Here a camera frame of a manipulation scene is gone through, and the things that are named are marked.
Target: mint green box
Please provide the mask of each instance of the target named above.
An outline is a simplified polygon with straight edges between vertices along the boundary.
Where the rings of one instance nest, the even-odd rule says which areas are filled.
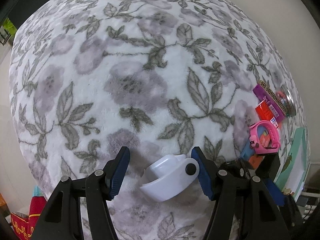
[[[297,128],[294,133],[293,142],[284,163],[282,171],[276,181],[280,190],[290,188],[293,198],[296,197],[301,184],[307,173],[307,144],[305,128]]]

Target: white plastic cap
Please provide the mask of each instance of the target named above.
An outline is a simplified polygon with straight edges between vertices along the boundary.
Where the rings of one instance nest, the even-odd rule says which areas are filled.
[[[198,174],[195,159],[184,154],[166,155],[145,169],[139,180],[140,190],[148,199],[162,202],[185,190]]]

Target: black button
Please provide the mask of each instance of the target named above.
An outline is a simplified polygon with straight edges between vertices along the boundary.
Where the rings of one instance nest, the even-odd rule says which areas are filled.
[[[193,164],[193,163],[189,163],[187,166],[186,166],[186,173],[188,175],[194,175],[197,171],[197,168],[196,166]]]

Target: pink watch strap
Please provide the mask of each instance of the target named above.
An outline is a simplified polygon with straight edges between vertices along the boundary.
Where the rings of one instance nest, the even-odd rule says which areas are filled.
[[[257,133],[258,126],[262,125],[268,130],[268,133],[271,138],[271,148],[264,148],[262,144],[260,143],[259,136]],[[250,144],[251,147],[254,148],[256,154],[268,154],[268,153],[275,153],[279,151],[279,148],[281,146],[281,143],[279,141],[279,133],[276,127],[270,122],[270,121],[260,121],[252,126],[250,128]]]

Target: fleece blanket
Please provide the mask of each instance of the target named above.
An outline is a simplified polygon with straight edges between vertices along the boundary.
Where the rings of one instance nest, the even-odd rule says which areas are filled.
[[[282,125],[280,169],[295,128],[306,125],[279,52],[230,0],[50,0],[18,30],[9,79],[21,152],[47,198],[62,175],[86,177],[130,148],[108,203],[124,240],[202,238],[213,203],[197,180],[148,203],[138,179],[194,146],[217,164],[239,157],[257,121],[258,80],[273,91],[286,84],[297,108]],[[89,239],[85,201],[82,211]]]

